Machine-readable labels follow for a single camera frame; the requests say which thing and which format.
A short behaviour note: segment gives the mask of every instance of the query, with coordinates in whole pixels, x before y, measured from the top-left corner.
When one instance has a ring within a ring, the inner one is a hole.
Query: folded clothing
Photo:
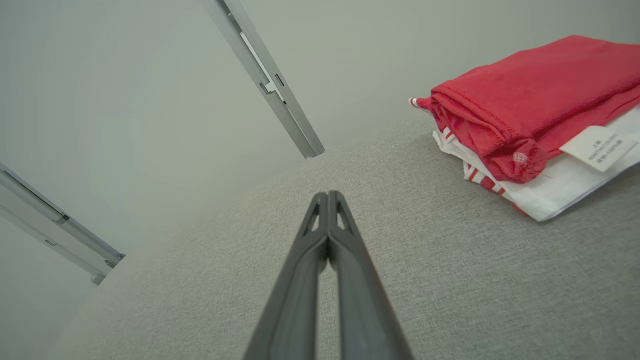
[[[640,106],[608,123],[606,127],[640,141]],[[549,161],[536,179],[526,184],[498,181],[487,171],[480,157],[464,146],[448,127],[434,131],[440,150],[463,161],[464,178],[502,195],[514,207],[537,221],[548,220],[595,191],[624,170],[640,162],[640,145],[600,172],[569,154]]]
[[[570,36],[475,68],[412,99],[498,181],[526,183],[590,125],[640,104],[640,45]]]

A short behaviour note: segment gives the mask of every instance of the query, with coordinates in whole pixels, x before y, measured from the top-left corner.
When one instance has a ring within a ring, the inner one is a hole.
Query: gray fabric surface
[[[421,111],[127,256],[54,359],[237,359],[313,194],[340,190],[417,359],[640,357],[640,172],[545,223],[462,178]],[[333,270],[320,359],[339,358]]]

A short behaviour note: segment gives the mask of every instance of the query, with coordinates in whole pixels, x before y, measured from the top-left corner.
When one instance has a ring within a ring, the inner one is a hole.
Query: folded white shirt
[[[636,106],[608,123],[606,127],[640,142],[640,106]],[[480,158],[450,132],[448,128],[444,129],[444,133],[436,130],[433,132],[433,138],[441,151],[463,160],[465,179],[469,179],[469,172],[473,168],[477,169],[477,173],[470,180],[480,183],[484,176],[488,177],[495,184],[494,191],[511,200],[537,221],[548,220],[560,214],[624,170],[640,162],[640,145],[631,149],[605,172],[600,172],[569,154],[560,154],[549,160],[544,171],[528,183],[496,181]]]

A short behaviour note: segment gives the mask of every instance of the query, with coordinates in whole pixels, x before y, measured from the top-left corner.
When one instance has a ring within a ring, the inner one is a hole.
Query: folded red shirt
[[[582,130],[640,104],[640,45],[566,37],[448,80],[417,104],[497,180],[526,183]]]

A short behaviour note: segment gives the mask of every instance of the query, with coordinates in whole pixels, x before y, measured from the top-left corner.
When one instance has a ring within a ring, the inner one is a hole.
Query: white tag
[[[562,145],[560,150],[599,171],[606,171],[636,144],[637,141],[612,129],[589,126]]]

